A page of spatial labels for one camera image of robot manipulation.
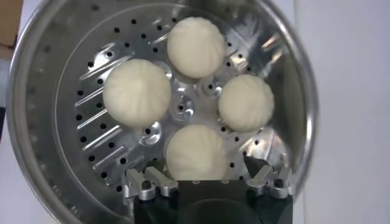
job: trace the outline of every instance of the screw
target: screw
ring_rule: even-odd
[[[285,182],[282,179],[280,179],[280,178],[274,179],[274,186],[275,187],[282,188],[284,185],[285,185]]]
[[[148,190],[152,187],[152,182],[150,182],[149,180],[144,180],[142,182],[142,190]]]

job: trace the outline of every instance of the metal pot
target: metal pot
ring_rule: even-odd
[[[225,63],[210,79],[190,80],[166,56],[175,23],[202,16],[225,36]],[[161,66],[171,80],[172,105],[149,128],[117,124],[104,109],[102,84],[130,58]],[[270,123],[235,133],[216,102],[232,77],[265,79],[275,97]],[[128,223],[121,175],[164,160],[167,139],[203,122],[225,139],[235,163],[227,178],[247,178],[242,154],[292,167],[302,189],[317,130],[318,102],[310,62],[286,19],[268,0],[60,0],[34,13],[12,61],[7,117],[26,180],[61,223]]]

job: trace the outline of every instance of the white background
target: white background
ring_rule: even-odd
[[[38,2],[24,0],[21,27]],[[294,223],[390,223],[390,1],[276,2],[308,51],[321,106]],[[55,223],[28,188],[6,136],[0,170],[0,223]]]

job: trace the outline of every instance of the metal bracket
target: metal bracket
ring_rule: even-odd
[[[170,197],[179,188],[177,181],[169,179],[154,167],[146,168],[144,176],[160,188],[160,194],[164,197]]]
[[[269,193],[275,198],[286,198],[288,187],[291,184],[291,168],[284,167],[279,172],[277,178],[269,183]]]
[[[129,185],[129,196],[132,196],[134,194],[134,191],[138,193],[138,198],[142,201],[148,201],[156,196],[155,192],[155,185],[145,179],[145,177],[140,174],[137,170],[135,169],[130,169],[126,171],[126,180]]]
[[[252,178],[246,181],[246,184],[255,191],[256,196],[264,194],[268,180],[273,173],[272,167],[264,165],[261,170]]]

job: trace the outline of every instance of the steamed bun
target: steamed bun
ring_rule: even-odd
[[[176,180],[221,180],[229,166],[221,137],[204,125],[175,133],[166,149],[166,163]]]
[[[209,20],[189,17],[168,38],[168,57],[184,75],[199,79],[212,75],[225,55],[224,37]]]
[[[147,127],[161,119],[171,101],[171,84],[153,63],[133,59],[114,68],[104,83],[103,101],[117,121]]]
[[[221,118],[238,132],[260,129],[271,118],[274,107],[270,87],[252,75],[239,75],[229,80],[218,101]]]

